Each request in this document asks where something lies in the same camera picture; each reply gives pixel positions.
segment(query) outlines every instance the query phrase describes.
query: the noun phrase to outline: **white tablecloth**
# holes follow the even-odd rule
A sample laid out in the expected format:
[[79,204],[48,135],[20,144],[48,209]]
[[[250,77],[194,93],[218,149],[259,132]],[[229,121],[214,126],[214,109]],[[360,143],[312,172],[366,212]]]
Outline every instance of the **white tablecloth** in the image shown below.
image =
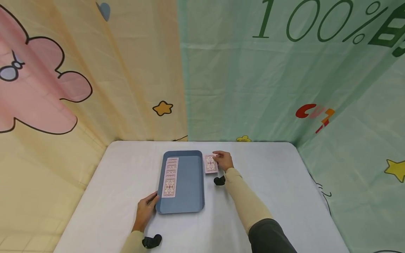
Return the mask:
[[[158,189],[171,150],[231,153],[236,169],[299,253],[348,253],[297,150],[285,142],[113,142],[104,154],[54,253],[118,253],[141,198]],[[160,253],[251,252],[225,187],[205,175],[199,213],[156,216],[145,236],[161,234]]]

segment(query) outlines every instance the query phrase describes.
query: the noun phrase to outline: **green curtain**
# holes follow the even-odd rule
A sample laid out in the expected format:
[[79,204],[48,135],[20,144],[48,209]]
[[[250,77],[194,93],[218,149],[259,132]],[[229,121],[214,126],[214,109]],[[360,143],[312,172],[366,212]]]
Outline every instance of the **green curtain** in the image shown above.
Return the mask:
[[351,252],[403,251],[404,1],[177,3],[189,140],[293,143]]

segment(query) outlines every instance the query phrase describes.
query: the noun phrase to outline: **gray plastic tray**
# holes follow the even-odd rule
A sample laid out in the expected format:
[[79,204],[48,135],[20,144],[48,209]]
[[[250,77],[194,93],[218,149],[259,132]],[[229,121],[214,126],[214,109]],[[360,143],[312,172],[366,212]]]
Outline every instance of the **gray plastic tray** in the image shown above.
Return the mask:
[[162,196],[164,169],[169,157],[178,157],[176,196],[161,198],[156,210],[161,214],[196,213],[204,208],[203,154],[198,150],[168,151],[163,155],[158,195]]

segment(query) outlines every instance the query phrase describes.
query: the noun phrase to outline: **playing card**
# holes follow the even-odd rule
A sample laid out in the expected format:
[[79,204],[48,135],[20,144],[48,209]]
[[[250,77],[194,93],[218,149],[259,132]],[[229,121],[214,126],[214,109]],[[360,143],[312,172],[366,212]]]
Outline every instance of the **playing card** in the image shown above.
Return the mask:
[[178,157],[169,157],[164,169],[162,198],[174,198],[176,196]]
[[204,155],[205,174],[218,172],[218,164],[212,158],[213,156],[216,155],[215,154]]

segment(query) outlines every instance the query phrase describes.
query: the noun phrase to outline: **curtain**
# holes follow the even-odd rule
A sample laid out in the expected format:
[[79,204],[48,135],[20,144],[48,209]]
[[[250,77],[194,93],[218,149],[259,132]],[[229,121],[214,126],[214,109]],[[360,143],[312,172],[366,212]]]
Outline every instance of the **curtain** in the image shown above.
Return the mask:
[[293,143],[351,252],[404,251],[404,1],[178,10],[189,140]]
[[405,252],[404,12],[0,0],[0,253],[52,252],[115,140],[291,142],[351,252]]
[[114,140],[187,140],[175,1],[0,1],[0,252],[52,252]]

